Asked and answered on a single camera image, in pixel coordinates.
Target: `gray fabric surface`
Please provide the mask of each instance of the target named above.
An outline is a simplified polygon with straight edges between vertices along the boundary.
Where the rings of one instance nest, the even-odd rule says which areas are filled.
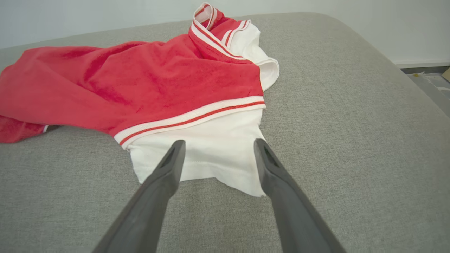
[[[311,13],[249,17],[281,73],[261,129],[349,252],[450,248],[450,119],[349,27]],[[166,41],[189,22],[73,36],[0,50]],[[139,187],[129,155],[91,130],[61,127],[0,145],[0,251],[91,250]],[[182,182],[158,246],[280,251],[268,198],[215,179]]]

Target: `red sleeve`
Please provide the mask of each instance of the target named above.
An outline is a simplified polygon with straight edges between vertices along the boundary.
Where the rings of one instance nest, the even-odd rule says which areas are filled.
[[[13,143],[43,133],[44,125],[15,120],[0,115],[0,143]]]
[[[120,121],[118,114],[122,111],[117,105],[125,102],[106,100],[105,94],[113,93],[112,99],[121,97],[109,82],[101,86],[96,74],[111,57],[142,44],[145,42],[128,42],[107,49],[69,46],[26,50],[0,75],[0,115],[18,120],[2,119],[1,141],[36,135],[43,130],[42,125],[107,132]]]

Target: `white wall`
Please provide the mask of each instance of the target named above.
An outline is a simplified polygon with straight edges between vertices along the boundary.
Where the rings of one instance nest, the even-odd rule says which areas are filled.
[[[0,0],[0,48],[187,20],[201,0]],[[405,67],[450,65],[450,0],[210,0],[227,16],[318,12]]]

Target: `red and white shirt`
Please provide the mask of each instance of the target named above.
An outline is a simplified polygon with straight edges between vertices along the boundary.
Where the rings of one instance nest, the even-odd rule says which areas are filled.
[[[257,174],[248,161],[252,140],[262,138],[262,92],[278,78],[279,66],[259,48],[259,33],[250,20],[227,18],[204,3],[188,34],[165,43],[27,50],[0,75],[0,142],[38,135],[48,125],[96,129],[131,152],[143,182],[172,140],[185,139],[182,180],[216,177],[263,195],[259,183],[248,187]],[[233,158],[234,150],[230,163],[221,164],[236,136],[238,143],[251,139],[244,145],[251,157]],[[248,178],[236,184],[247,169],[239,178]]]

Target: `floor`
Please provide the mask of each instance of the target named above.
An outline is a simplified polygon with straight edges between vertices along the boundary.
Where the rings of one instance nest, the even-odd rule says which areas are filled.
[[[402,69],[450,117],[450,82],[442,77],[448,67]]]

